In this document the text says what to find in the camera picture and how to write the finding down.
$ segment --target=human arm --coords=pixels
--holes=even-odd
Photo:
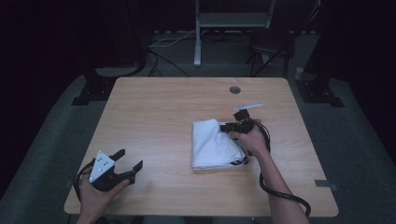
[[[231,132],[229,135],[231,138],[237,138],[243,148],[249,150],[256,157],[262,170],[265,185],[269,189],[292,194],[281,173],[278,171],[265,145],[265,139],[256,125],[248,134]],[[309,223],[302,207],[297,202],[279,198],[272,194],[268,194],[268,198],[271,217],[274,223]]]
[[[77,224],[92,224],[106,211],[111,200],[129,185],[129,180],[120,182],[108,192],[102,192],[93,187],[89,182],[89,173],[92,168],[87,169],[82,175],[80,185],[81,208]]]

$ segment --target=black cable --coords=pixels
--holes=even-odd
[[[152,68],[151,68],[151,70],[149,71],[148,76],[151,77],[151,76],[153,76],[153,74],[154,74],[155,72],[159,72],[159,73],[160,73],[160,77],[161,77],[163,74],[161,73],[160,70],[157,69],[158,56],[155,55],[155,54],[154,54],[154,56],[155,56],[155,62],[153,62],[153,61],[151,60],[151,57],[149,57],[149,55],[148,55],[148,63],[149,63],[149,65],[152,65]]]
[[[69,215],[69,217],[67,218],[67,224],[70,224],[71,220],[72,220],[72,215]]]
[[[236,34],[223,34],[222,32],[220,32],[220,34],[211,35],[208,32],[208,34],[202,35],[201,40],[203,43],[219,43],[219,42],[240,43],[246,41],[248,38],[249,38],[248,35],[244,35],[242,33],[236,35]]]
[[[264,136],[265,145],[267,146],[268,151],[271,152],[271,144],[270,144],[271,139],[270,139],[270,133],[268,132],[268,129],[263,124],[261,124],[260,122],[258,122],[255,119],[251,119],[248,116],[245,116],[245,119],[254,122],[259,127],[260,132]],[[292,194],[279,192],[279,191],[276,191],[276,190],[273,190],[273,189],[268,189],[265,186],[265,184],[264,184],[264,177],[262,176],[262,172],[260,172],[259,182],[260,182],[260,187],[265,192],[267,192],[267,193],[269,193],[271,195],[274,195],[276,197],[279,197],[279,198],[288,199],[288,200],[300,203],[300,204],[302,204],[305,207],[305,215],[307,217],[309,217],[309,215],[311,214],[311,205],[306,200],[304,200],[304,199],[302,199],[300,197],[297,197],[295,195],[292,195]]]
[[[288,199],[291,201],[295,201],[297,203],[302,204],[305,207],[305,215],[307,217],[309,217],[309,215],[311,214],[311,205],[304,199],[294,196],[292,194],[288,194],[288,193],[282,193],[273,189],[268,189],[265,185],[264,185],[264,177],[262,176],[262,172],[260,172],[260,187],[262,187],[262,190],[264,190],[265,192],[274,195],[276,197],[279,198],[283,198],[283,199]]]
[[[81,201],[81,196],[80,196],[80,191],[79,191],[79,179],[80,179],[81,175],[83,175],[84,171],[87,170],[88,168],[90,168],[91,166],[93,166],[94,163],[95,163],[95,159],[92,159],[92,161],[90,161],[90,163],[85,165],[73,179],[73,187],[76,191],[79,201]]]
[[[152,54],[154,54],[155,56],[160,57],[160,58],[166,60],[168,63],[172,64],[175,68],[177,68],[177,69],[180,70],[182,73],[184,73],[187,77],[190,77],[190,75],[189,75],[187,72],[185,72],[183,69],[181,69],[180,67],[178,67],[177,65],[175,65],[175,64],[172,63],[171,61],[165,59],[163,56],[159,55],[158,53],[152,51],[151,49],[149,50],[149,53],[152,53]]]
[[[184,37],[184,38],[182,38],[182,39],[180,39],[180,40],[178,40],[177,42],[181,42],[181,41],[186,41],[186,40],[195,40],[195,35],[191,35],[191,36],[187,36],[187,37]],[[162,40],[151,40],[150,41],[150,45],[152,45],[152,44],[154,44],[154,43],[157,43],[157,42],[159,42],[159,41],[161,41],[161,42],[175,42],[175,40],[176,39],[171,39],[171,38],[169,38],[169,39],[162,39]]]

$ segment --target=table hole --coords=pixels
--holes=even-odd
[[[241,92],[241,88],[239,88],[237,86],[231,86],[230,92],[232,92],[233,94],[238,94],[239,92]]]

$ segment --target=gray carpet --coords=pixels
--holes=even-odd
[[[169,35],[155,35],[155,39]],[[345,107],[327,104],[305,104],[297,91],[293,72],[304,67],[317,41],[315,35],[297,40],[296,55],[290,61],[289,82],[303,115],[305,125],[318,153],[328,180],[335,184],[333,192],[339,207],[337,217],[312,217],[312,223],[396,223],[396,168],[386,150],[364,117],[347,83],[332,79],[330,86]],[[214,43],[203,38],[203,64],[193,66],[192,40],[180,41],[167,48],[155,48],[166,59],[177,64],[192,77],[248,77],[251,52],[247,38]],[[155,61],[153,54],[148,55]],[[282,61],[276,60],[264,69],[261,77],[280,77]],[[148,64],[138,76],[148,76]],[[154,76],[186,76],[173,65],[160,59]],[[78,171],[106,102],[72,106],[85,80],[76,79],[48,114],[20,170],[0,202],[0,223],[75,223],[75,216],[64,212],[64,201],[70,181]],[[111,217],[129,223],[131,217]],[[158,223],[172,223],[160,219]],[[188,223],[205,223],[205,219],[189,217]],[[268,217],[256,218],[270,223]]]

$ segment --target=human hand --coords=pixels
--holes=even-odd
[[[253,156],[258,157],[264,153],[269,154],[265,144],[265,138],[257,125],[249,133],[229,132],[232,139],[238,139],[245,150],[250,151]]]
[[[80,186],[81,208],[77,224],[95,223],[97,219],[106,211],[111,200],[129,185],[129,180],[123,180],[116,187],[108,192],[102,192],[93,187],[89,182],[91,168],[82,175]]]

